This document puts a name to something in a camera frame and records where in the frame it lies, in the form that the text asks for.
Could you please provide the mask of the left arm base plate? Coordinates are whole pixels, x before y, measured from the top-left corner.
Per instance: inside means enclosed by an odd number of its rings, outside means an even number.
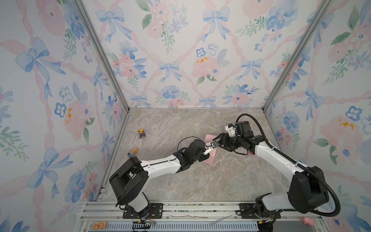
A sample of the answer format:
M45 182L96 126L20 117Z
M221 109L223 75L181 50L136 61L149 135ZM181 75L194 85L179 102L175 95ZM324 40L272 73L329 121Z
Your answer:
M163 206L162 203L149 203L142 211L137 212L132 206L126 205L123 209L123 219L161 219Z

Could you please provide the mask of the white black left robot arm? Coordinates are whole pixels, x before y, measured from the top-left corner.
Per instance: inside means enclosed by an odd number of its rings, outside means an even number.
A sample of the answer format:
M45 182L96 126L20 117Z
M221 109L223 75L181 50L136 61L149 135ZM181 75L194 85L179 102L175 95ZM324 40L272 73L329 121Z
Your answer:
M148 181L163 175L183 172L195 162L209 159L211 151L217 147L217 142L205 143L195 138L187 148L182 148L162 159L145 161L135 156L130 157L109 178L117 198L116 206L130 206L138 214L149 211L150 202L143 193Z

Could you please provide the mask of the purple pink wrapping paper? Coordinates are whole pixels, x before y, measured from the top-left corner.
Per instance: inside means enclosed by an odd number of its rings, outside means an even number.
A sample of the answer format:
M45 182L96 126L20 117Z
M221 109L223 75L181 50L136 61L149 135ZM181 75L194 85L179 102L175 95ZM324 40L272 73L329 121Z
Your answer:
M205 136L205 143L210 143L212 142L212 140L216 138L216 135L210 135L210 134L207 134ZM217 153L217 148L216 149L213 149L210 153L209 153L209 158L204 160L203 163L209 165L209 166L213 166L214 164L214 160L216 158L216 153Z

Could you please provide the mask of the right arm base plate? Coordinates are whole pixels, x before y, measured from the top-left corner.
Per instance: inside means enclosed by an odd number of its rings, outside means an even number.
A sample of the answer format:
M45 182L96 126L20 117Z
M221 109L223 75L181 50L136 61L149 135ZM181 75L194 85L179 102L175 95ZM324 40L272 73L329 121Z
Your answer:
M255 206L255 203L241 203L235 213L242 219L267 219L273 218L277 210L268 211L261 205Z

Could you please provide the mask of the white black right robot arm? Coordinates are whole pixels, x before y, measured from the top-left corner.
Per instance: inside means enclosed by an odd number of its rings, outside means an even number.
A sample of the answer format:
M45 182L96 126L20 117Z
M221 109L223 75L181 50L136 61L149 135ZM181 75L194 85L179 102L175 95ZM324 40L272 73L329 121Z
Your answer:
M324 180L323 172L318 167L307 167L280 153L280 150L267 142L263 136L250 138L231 137L227 133L217 136L219 147L229 152L244 148L250 153L264 159L276 168L290 182L288 192L267 193L256 199L256 214L276 210L296 210L302 214L311 212L329 201L327 188L319 178Z

